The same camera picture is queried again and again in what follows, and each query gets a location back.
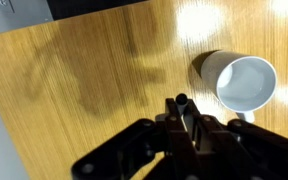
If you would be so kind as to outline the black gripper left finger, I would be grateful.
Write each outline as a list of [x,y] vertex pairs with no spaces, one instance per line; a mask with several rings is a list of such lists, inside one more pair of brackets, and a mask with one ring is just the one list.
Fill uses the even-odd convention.
[[154,120],[139,119],[79,160],[73,180],[130,180],[160,152],[162,160],[147,180],[200,180],[200,162],[176,105],[165,101],[166,112]]

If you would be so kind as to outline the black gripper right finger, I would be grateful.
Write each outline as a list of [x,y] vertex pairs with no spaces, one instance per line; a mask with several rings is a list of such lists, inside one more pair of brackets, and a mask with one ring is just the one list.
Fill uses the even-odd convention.
[[288,180],[288,138],[240,119],[223,125],[191,99],[185,120],[198,154],[210,156],[229,180]]

